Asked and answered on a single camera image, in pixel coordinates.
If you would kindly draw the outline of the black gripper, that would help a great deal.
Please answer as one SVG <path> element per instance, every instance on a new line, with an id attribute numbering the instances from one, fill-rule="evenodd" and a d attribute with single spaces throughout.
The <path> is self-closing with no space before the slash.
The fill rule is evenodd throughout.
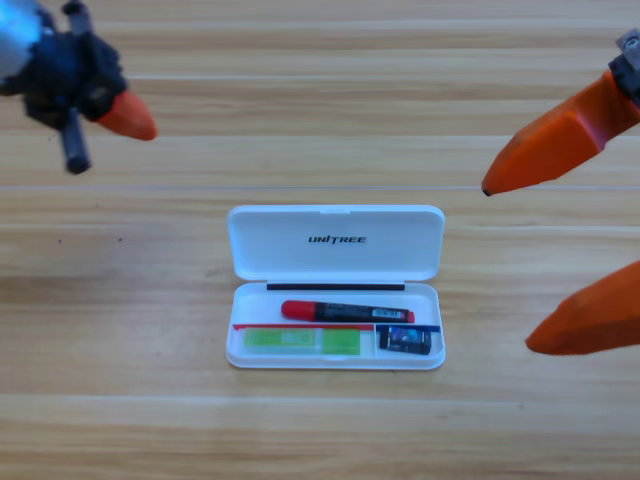
<path id="1" fill-rule="evenodd" d="M 496 156 L 487 196 L 555 180 L 602 152 L 639 123 L 639 30 L 616 40 L 620 54 L 597 81 L 519 130 Z"/>
<path id="2" fill-rule="evenodd" d="M 143 141 L 156 138 L 157 126 L 126 91 L 119 54 L 95 34 L 85 3 L 68 1 L 62 11 L 67 32 L 37 1 L 1 3 L 1 94 L 21 97 L 28 117 L 59 132 L 66 170 L 78 175 L 91 167 L 82 117 Z"/>

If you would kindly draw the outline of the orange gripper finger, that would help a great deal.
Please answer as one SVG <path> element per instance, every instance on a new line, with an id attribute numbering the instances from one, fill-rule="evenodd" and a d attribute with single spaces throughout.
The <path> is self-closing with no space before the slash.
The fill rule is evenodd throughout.
<path id="1" fill-rule="evenodd" d="M 533 352 L 587 355 L 639 343 L 639 264 L 563 300 L 525 340 Z"/>

